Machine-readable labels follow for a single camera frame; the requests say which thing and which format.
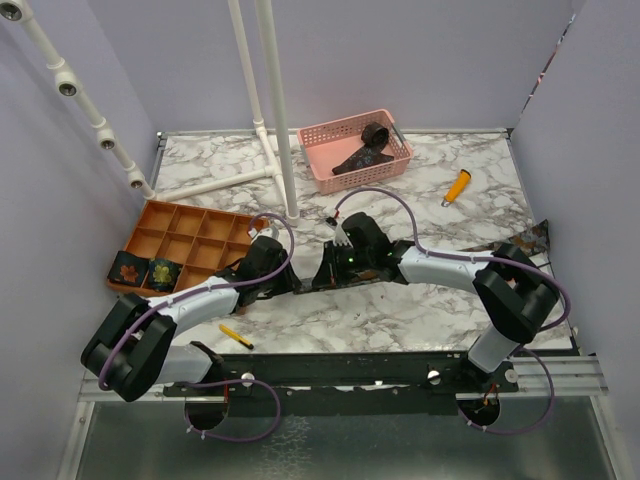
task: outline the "orange compartment tray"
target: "orange compartment tray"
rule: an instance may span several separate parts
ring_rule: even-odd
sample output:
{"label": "orange compartment tray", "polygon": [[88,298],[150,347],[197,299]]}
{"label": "orange compartment tray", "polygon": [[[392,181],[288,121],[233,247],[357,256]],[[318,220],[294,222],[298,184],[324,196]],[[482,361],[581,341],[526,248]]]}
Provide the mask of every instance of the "orange compartment tray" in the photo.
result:
{"label": "orange compartment tray", "polygon": [[[167,258],[183,265],[173,293],[204,282],[214,273],[249,251],[251,237],[247,233],[251,215],[222,212],[173,203],[147,202],[124,249],[146,259]],[[258,219],[259,230],[267,225]],[[133,292],[142,297],[167,295],[147,288],[131,287],[107,280],[109,288],[122,293]]]}

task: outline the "marble tabletop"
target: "marble tabletop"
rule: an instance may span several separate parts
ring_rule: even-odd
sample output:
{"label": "marble tabletop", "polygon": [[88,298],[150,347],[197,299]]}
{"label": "marble tabletop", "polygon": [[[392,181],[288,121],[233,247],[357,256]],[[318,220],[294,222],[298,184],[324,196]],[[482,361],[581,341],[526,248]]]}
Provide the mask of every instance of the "marble tabletop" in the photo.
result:
{"label": "marble tabletop", "polygon": [[[400,194],[415,212],[423,245],[462,249],[508,238],[532,224],[532,217],[504,134],[408,134],[414,158],[407,171],[374,185]],[[272,145],[277,148],[275,138]],[[322,258],[322,242],[333,236],[324,224],[346,192],[320,195],[291,136],[300,224],[295,227],[293,268],[313,277]],[[166,192],[248,172],[265,165],[253,135],[172,135],[156,189]],[[449,207],[443,195],[461,168],[472,181]],[[271,179],[261,179],[194,196],[178,203],[255,214],[283,213]],[[364,192],[341,207],[341,216],[364,211],[392,240],[410,238],[407,214],[393,199]],[[286,248],[289,240],[281,230]],[[544,255],[534,258],[546,263]],[[550,319],[562,311],[558,304]],[[189,330],[174,343],[199,340],[219,353],[247,350],[222,334],[224,323],[247,337],[255,353],[394,352],[468,349],[489,324],[478,297],[435,285],[377,283],[333,292],[282,295],[249,307],[244,315],[216,318]],[[537,336],[534,348],[570,348],[566,324]]]}

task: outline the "gray wall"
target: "gray wall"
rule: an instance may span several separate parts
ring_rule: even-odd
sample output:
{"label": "gray wall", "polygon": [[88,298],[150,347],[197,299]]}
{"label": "gray wall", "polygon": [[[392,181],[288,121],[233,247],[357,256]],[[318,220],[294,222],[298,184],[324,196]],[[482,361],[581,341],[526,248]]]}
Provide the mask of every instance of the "gray wall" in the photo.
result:
{"label": "gray wall", "polygon": [[[252,126],[227,2],[89,3],[160,129]],[[274,0],[289,124],[384,107],[405,127],[515,126],[571,4]],[[270,120],[253,2],[242,5]]]}
{"label": "gray wall", "polygon": [[[155,130],[86,1],[33,4],[149,173]],[[46,480],[69,433],[80,353],[114,300],[103,279],[142,202],[3,19],[0,84],[0,477]]]}
{"label": "gray wall", "polygon": [[596,351],[640,473],[640,3],[586,2],[513,146],[572,324]]}

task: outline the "pink basket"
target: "pink basket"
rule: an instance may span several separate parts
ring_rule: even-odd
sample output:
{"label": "pink basket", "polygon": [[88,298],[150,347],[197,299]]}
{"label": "pink basket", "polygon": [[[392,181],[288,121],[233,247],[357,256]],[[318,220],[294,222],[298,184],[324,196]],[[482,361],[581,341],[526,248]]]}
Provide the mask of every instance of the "pink basket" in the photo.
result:
{"label": "pink basket", "polygon": [[[378,122],[389,129],[389,144],[382,152],[393,155],[394,160],[334,175],[331,169],[362,147],[360,135],[371,122]],[[375,110],[355,117],[301,128],[298,130],[298,141],[322,195],[401,175],[413,156],[413,150],[387,110]]]}

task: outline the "yellow pen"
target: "yellow pen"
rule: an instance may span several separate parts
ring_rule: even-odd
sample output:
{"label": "yellow pen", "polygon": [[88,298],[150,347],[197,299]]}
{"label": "yellow pen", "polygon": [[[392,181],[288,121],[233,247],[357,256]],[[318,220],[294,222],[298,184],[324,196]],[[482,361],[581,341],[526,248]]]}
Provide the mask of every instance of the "yellow pen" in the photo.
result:
{"label": "yellow pen", "polygon": [[233,338],[236,342],[241,343],[242,345],[247,347],[249,350],[253,350],[253,343],[251,343],[246,338],[241,337],[240,335],[238,335],[236,332],[229,329],[228,327],[225,327],[224,325],[220,324],[220,331],[225,335],[228,335],[231,338]]}
{"label": "yellow pen", "polygon": [[451,186],[447,194],[444,196],[444,200],[442,200],[442,206],[448,207],[449,205],[451,205],[453,201],[458,197],[458,195],[462,193],[462,190],[464,190],[464,187],[467,186],[469,180],[471,180],[471,174],[466,170],[460,170],[460,175],[458,176],[456,183]]}

